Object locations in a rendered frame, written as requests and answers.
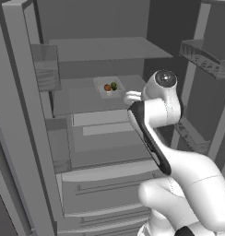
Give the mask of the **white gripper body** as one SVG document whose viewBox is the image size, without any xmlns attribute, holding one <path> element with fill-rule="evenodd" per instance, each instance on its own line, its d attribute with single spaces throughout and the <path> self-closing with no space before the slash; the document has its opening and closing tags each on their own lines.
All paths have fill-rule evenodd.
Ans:
<svg viewBox="0 0 225 236">
<path fill-rule="evenodd" d="M 135 101 L 141 100 L 141 93 L 138 91 L 127 91 L 124 95 L 124 103 L 126 105 L 131 105 Z"/>
</svg>

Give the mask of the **clear tupperware container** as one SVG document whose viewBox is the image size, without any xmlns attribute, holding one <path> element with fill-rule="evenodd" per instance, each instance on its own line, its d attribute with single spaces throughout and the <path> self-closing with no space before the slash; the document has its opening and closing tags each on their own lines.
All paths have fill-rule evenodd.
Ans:
<svg viewBox="0 0 225 236">
<path fill-rule="evenodd" d="M 119 77 L 94 77 L 93 82 L 96 90 L 99 92 L 103 99 L 116 99 L 124 94 L 124 86 Z M 117 84 L 117 90 L 106 91 L 104 85 L 111 85 L 112 82 Z"/>
</svg>

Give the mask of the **clear door bin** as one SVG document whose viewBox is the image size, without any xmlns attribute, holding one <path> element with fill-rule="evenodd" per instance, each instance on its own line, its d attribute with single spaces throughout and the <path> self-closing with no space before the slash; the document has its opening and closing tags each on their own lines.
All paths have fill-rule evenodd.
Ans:
<svg viewBox="0 0 225 236">
<path fill-rule="evenodd" d="M 182 41 L 180 55 L 215 79 L 225 79 L 225 59 L 219 59 L 214 54 L 204 50 L 203 44 L 203 39 Z"/>
<path fill-rule="evenodd" d="M 60 90 L 61 81 L 57 46 L 32 44 L 30 48 L 39 91 Z"/>
<path fill-rule="evenodd" d="M 46 129 L 56 174 L 72 170 L 66 119 L 46 119 Z"/>
<path fill-rule="evenodd" d="M 209 141 L 206 141 L 185 117 L 174 128 L 191 150 L 200 154 L 207 154 Z"/>
</svg>

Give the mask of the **grey fridge door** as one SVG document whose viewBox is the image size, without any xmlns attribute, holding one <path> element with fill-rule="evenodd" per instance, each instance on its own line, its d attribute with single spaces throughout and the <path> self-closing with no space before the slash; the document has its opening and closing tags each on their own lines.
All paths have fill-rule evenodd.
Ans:
<svg viewBox="0 0 225 236">
<path fill-rule="evenodd" d="M 203 39 L 203 49 L 225 59 L 225 0 L 201 0 L 192 40 Z M 209 156 L 225 178 L 225 79 L 212 75 L 188 62 L 182 91 L 184 116 L 209 141 Z M 172 147 L 191 150 L 174 128 Z"/>
<path fill-rule="evenodd" d="M 0 129 L 31 236 L 57 236 L 63 217 L 30 41 L 32 0 L 0 0 Z"/>
</svg>

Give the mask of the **pale crisper drawer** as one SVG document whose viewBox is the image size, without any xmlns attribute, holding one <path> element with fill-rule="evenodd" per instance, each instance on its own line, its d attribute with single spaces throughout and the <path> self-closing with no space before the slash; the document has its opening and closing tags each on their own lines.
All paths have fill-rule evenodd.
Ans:
<svg viewBox="0 0 225 236">
<path fill-rule="evenodd" d="M 86 112 L 72 115 L 73 126 L 94 124 L 113 124 L 128 122 L 127 110 L 114 110 L 104 112 Z"/>
<path fill-rule="evenodd" d="M 112 134 L 119 132 L 130 132 L 133 130 L 134 128 L 131 126 L 130 123 L 100 124 L 100 125 L 84 126 L 83 135 L 95 136 L 95 135 Z"/>
</svg>

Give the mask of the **grey fridge shelf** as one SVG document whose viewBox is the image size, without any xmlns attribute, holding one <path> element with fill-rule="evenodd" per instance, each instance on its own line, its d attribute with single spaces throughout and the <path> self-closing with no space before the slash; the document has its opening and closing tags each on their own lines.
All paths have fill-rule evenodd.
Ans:
<svg viewBox="0 0 225 236">
<path fill-rule="evenodd" d="M 56 45 L 59 61 L 89 62 L 125 59 L 172 58 L 142 37 L 50 40 Z"/>
<path fill-rule="evenodd" d="M 63 79 L 62 89 L 56 91 L 53 96 L 53 114 L 125 109 L 124 94 L 129 90 L 142 91 L 145 81 L 140 75 L 119 76 L 119 79 L 124 86 L 124 91 L 119 98 L 108 96 L 106 99 L 101 97 L 91 77 Z"/>
</svg>

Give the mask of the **grey fridge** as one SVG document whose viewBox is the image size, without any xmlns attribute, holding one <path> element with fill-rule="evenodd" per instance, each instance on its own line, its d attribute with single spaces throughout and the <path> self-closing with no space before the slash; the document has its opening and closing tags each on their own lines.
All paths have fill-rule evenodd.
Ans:
<svg viewBox="0 0 225 236">
<path fill-rule="evenodd" d="M 64 79 L 139 74 L 148 79 L 166 67 L 179 77 L 182 94 L 188 62 L 182 41 L 195 36 L 201 0 L 33 0 L 40 42 L 142 37 L 172 58 L 60 62 Z"/>
</svg>

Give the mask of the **grey freezer drawer front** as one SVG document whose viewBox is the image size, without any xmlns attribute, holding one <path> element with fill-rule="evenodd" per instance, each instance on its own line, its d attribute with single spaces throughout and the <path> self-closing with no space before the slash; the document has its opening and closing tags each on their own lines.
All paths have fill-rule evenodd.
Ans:
<svg viewBox="0 0 225 236">
<path fill-rule="evenodd" d="M 89 227 L 81 229 L 80 222 L 92 220 L 103 220 L 104 218 L 116 218 L 121 216 L 131 217 L 136 215 L 150 214 L 150 209 L 141 204 L 119 206 L 99 211 L 91 211 L 79 214 L 66 215 L 57 222 L 58 236 L 98 236 L 101 234 L 112 233 L 118 230 L 130 230 L 137 232 L 139 228 L 147 221 L 110 224 L 100 227 Z"/>
<path fill-rule="evenodd" d="M 66 182 L 63 181 L 63 205 L 65 215 L 79 214 L 91 211 L 110 209 L 140 204 L 138 198 L 138 186 L 114 189 L 88 195 L 76 195 L 77 190 L 87 189 L 108 184 L 133 182 L 143 179 L 157 179 L 164 174 L 159 170 L 146 171 L 130 176 L 118 177 L 90 182 Z"/>
</svg>

